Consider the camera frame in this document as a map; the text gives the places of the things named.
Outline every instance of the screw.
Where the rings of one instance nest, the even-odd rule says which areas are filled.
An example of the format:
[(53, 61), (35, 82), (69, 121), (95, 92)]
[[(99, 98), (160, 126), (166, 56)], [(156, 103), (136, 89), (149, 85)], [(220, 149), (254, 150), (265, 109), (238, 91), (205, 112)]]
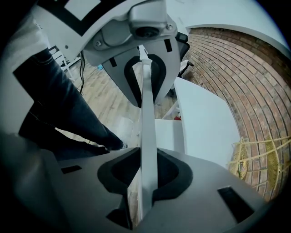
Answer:
[(172, 28), (173, 28), (173, 25), (172, 24), (167, 24), (167, 29), (168, 30), (172, 30)]
[(96, 45), (97, 47), (99, 47), (99, 46), (101, 45), (101, 42), (100, 42), (100, 41), (96, 41), (95, 45)]

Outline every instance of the dark blue jeans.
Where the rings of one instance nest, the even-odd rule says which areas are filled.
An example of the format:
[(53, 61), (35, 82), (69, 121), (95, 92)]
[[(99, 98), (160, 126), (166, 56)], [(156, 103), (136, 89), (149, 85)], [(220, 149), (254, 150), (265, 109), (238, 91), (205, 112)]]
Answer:
[(21, 127), (20, 135), (50, 149), (54, 146), (48, 144), (60, 144), (51, 138), (54, 135), (58, 140), (69, 139), (54, 129), (57, 127), (109, 150), (122, 148), (123, 142), (98, 120), (48, 49), (30, 57), (17, 68), (14, 75), (35, 101)]

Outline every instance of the wooden floor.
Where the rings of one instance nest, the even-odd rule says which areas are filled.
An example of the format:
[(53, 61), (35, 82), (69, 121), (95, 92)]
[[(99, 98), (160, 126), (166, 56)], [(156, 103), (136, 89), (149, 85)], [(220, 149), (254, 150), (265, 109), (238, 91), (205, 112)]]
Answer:
[[(133, 68), (141, 88), (141, 63), (135, 64)], [(70, 71), (73, 75), (74, 85), (80, 89), (80, 62), (74, 64)], [(128, 101), (104, 69), (99, 71), (88, 61), (85, 65), (84, 80), (83, 98), (98, 119), (129, 147), (139, 146), (140, 109)], [(155, 106), (155, 118), (161, 119), (175, 101), (176, 98), (166, 96), (160, 104)], [(60, 132), (69, 138), (94, 144), (76, 134), (62, 130)]]

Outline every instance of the rectangular slot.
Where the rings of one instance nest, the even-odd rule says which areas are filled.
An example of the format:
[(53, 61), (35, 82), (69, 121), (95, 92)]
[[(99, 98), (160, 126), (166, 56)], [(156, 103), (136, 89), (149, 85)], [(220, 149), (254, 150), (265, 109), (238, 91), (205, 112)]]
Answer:
[(114, 57), (110, 58), (109, 61), (110, 61), (111, 65), (112, 65), (112, 67), (116, 67), (117, 66), (117, 63), (116, 63)]
[(217, 191), (235, 217), (237, 223), (242, 222), (254, 213), (248, 204), (231, 187), (224, 187)]
[(81, 170), (82, 168), (78, 165), (74, 165), (74, 166), (71, 166), (71, 167), (64, 167), (62, 168), (62, 172), (64, 174), (67, 174), (67, 173), (70, 173), (70, 172), (75, 172), (75, 171), (78, 171), (78, 170)]
[(172, 52), (172, 46), (171, 46), (171, 42), (170, 42), (170, 39), (166, 39), (164, 40), (165, 42), (165, 45), (166, 45), (166, 49), (167, 49), (167, 52)]

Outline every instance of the black cable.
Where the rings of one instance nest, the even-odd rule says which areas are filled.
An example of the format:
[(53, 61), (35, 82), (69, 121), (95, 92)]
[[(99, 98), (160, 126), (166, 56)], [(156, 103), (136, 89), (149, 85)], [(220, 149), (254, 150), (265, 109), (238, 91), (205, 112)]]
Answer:
[(81, 51), (80, 56), (81, 56), (80, 77), (82, 80), (80, 94), (83, 96), (82, 90), (84, 86), (84, 69), (85, 69), (85, 58), (84, 58), (83, 51)]

